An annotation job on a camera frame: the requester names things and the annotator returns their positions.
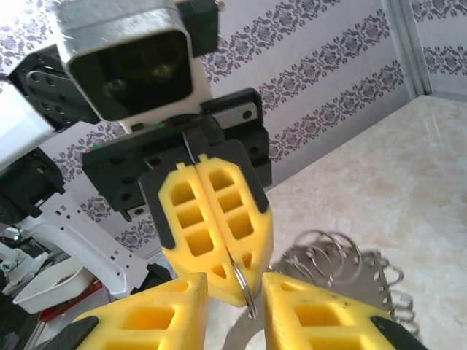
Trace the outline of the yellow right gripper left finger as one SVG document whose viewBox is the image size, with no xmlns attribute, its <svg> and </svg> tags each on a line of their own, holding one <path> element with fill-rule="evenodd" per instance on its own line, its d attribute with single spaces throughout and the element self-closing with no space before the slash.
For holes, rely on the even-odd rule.
<svg viewBox="0 0 467 350">
<path fill-rule="evenodd" d="M 203 349 L 207 275 L 192 273 L 78 316 L 55 349 Z"/>
</svg>

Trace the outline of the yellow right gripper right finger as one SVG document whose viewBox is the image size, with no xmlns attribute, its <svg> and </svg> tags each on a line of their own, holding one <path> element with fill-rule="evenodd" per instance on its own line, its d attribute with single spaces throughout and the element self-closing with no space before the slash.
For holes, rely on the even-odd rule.
<svg viewBox="0 0 467 350">
<path fill-rule="evenodd" d="M 426 348 L 387 312 L 280 273 L 262 275 L 262 298 L 267 349 Z"/>
</svg>

